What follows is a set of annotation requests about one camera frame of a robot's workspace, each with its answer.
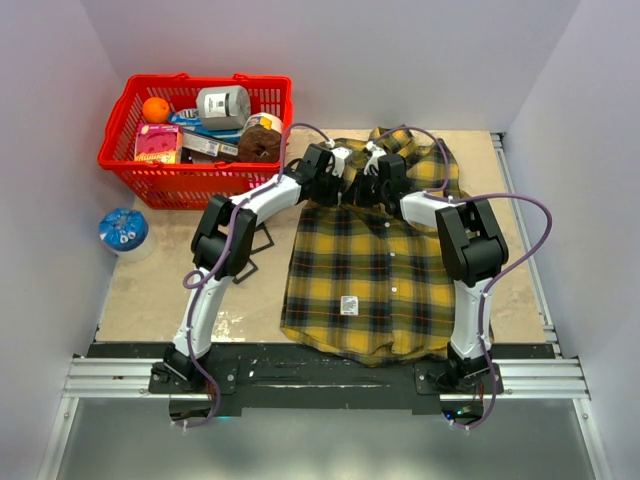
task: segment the plaid shirt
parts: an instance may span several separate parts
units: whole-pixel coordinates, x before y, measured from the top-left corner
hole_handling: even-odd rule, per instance
[[[336,144],[354,152],[343,174],[344,192],[367,162],[366,142]],[[412,190],[442,184],[444,162],[435,145],[417,145],[408,131],[380,145],[406,159]],[[445,193],[460,197],[458,165],[444,148],[451,163]],[[342,296],[358,298],[357,315],[341,314]],[[281,320],[289,339],[371,366],[413,360],[443,353],[453,330],[454,301],[435,229],[410,226],[381,206],[308,202],[303,209]]]

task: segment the white backdrop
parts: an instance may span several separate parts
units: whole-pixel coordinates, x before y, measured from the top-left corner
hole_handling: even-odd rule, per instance
[[[504,131],[578,0],[81,0],[122,79],[293,78],[296,119]]]
[[[102,215],[130,195],[96,164],[122,89],[77,0],[0,16],[0,478],[35,478],[73,353],[113,272]]]
[[[555,215],[540,275],[620,480],[640,471],[639,19],[637,1],[583,0],[506,136],[516,188]]]

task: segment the gray floor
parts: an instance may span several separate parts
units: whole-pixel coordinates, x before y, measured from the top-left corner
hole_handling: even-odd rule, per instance
[[[589,480],[573,404],[499,401],[466,435],[404,411],[245,410],[171,427],[167,400],[82,400],[61,480]]]

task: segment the red basket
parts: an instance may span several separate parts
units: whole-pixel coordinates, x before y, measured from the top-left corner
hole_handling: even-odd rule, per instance
[[[142,119],[142,104],[149,97],[164,98],[174,111],[193,108],[198,91],[205,87],[242,85],[251,97],[251,112],[267,112],[291,124],[292,82],[287,77],[250,76],[232,78],[177,75],[134,75],[116,103],[98,154],[98,164],[111,170],[151,208],[202,210],[217,193],[244,193],[269,180],[278,163],[231,163],[212,165],[167,165],[134,162],[136,129]]]

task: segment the shirt collar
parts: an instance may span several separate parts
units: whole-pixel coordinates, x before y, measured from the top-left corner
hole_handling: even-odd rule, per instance
[[[369,140],[378,138],[380,135],[382,135],[384,132],[387,132],[388,130],[390,129],[376,127],[371,131],[371,134],[369,135]],[[378,142],[378,145],[385,148],[385,150],[391,153],[398,153],[403,148],[413,145],[413,143],[414,143],[414,136],[411,134],[409,130],[396,130],[389,136],[384,137],[382,140],[380,140],[380,142]]]

